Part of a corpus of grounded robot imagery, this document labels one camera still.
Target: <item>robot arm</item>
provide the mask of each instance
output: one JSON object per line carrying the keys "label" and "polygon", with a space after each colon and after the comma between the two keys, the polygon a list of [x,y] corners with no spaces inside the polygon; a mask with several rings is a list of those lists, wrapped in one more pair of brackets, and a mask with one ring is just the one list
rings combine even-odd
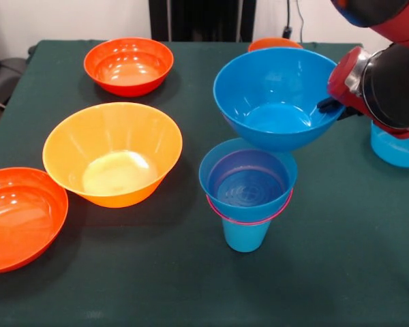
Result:
{"label": "robot arm", "polygon": [[331,0],[353,25],[392,42],[375,54],[350,51],[329,79],[329,93],[397,138],[409,138],[409,0]]}

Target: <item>table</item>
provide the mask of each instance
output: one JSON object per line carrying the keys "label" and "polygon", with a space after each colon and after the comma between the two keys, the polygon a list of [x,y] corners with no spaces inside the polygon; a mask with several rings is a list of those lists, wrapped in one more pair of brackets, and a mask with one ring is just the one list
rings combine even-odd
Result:
{"label": "table", "polygon": [[[124,101],[83,71],[97,43],[40,42],[0,122],[0,168],[42,168],[44,141],[59,121]],[[179,163],[133,207],[100,208],[69,193],[51,248],[0,275],[0,326],[409,325],[409,170],[372,153],[369,121],[339,121],[295,151],[292,202],[259,250],[237,253],[197,173],[209,149],[235,137],[212,85],[247,44],[169,46],[175,66],[166,82],[134,101],[179,124]],[[354,45],[305,46],[337,61]]]}

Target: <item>light blue cup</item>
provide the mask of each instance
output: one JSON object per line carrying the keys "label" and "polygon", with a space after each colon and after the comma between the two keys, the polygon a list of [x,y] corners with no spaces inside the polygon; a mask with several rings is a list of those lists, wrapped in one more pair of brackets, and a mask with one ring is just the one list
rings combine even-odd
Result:
{"label": "light blue cup", "polygon": [[375,154],[387,163],[409,168],[409,138],[399,140],[372,123],[371,146]]}
{"label": "light blue cup", "polygon": [[261,246],[268,228],[270,227],[271,221],[285,210],[291,197],[292,191],[279,211],[273,216],[256,223],[240,223],[231,218],[225,217],[216,209],[209,196],[208,201],[211,208],[222,218],[224,238],[229,247],[238,252],[252,252]]}
{"label": "light blue cup", "polygon": [[217,75],[214,98],[230,126],[251,144],[289,152],[320,137],[344,111],[321,113],[336,64],[298,48],[248,52]]}
{"label": "light blue cup", "polygon": [[268,153],[237,138],[209,151],[198,175],[221,214],[255,223],[285,204],[297,179],[297,164],[289,153]]}
{"label": "light blue cup", "polygon": [[224,238],[229,247],[238,252],[253,252],[265,239],[271,221],[257,225],[239,225],[222,219]]}

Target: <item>yellow bowl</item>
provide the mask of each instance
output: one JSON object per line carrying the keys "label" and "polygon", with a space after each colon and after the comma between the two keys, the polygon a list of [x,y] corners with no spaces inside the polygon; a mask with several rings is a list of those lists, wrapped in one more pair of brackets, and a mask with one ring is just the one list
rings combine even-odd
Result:
{"label": "yellow bowl", "polygon": [[121,208],[149,197],[182,151],[176,123],[143,104],[115,102],[81,110],[58,124],[42,161],[60,186],[92,203]]}

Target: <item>white wall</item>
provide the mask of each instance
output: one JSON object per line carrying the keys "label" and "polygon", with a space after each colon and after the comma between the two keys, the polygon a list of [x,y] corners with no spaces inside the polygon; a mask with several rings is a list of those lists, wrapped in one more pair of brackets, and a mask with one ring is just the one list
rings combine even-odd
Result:
{"label": "white wall", "polygon": [[[351,25],[333,7],[331,0],[299,0],[305,19],[304,42],[362,43],[374,52],[386,48],[391,42],[371,29]],[[291,0],[292,40],[299,42],[301,20],[296,1]],[[286,25],[286,0],[257,0],[254,39],[282,36]]]}
{"label": "white wall", "polygon": [[[330,0],[299,1],[304,41],[361,42],[370,51],[389,44],[369,29],[352,26]],[[299,41],[301,21],[295,0],[291,4],[292,38]],[[258,0],[255,39],[281,36],[285,24],[286,0]],[[108,40],[132,35],[151,37],[148,0],[0,0],[1,58],[26,57],[28,47],[42,39]]]}
{"label": "white wall", "polygon": [[151,37],[147,0],[0,0],[0,58],[42,39]]}

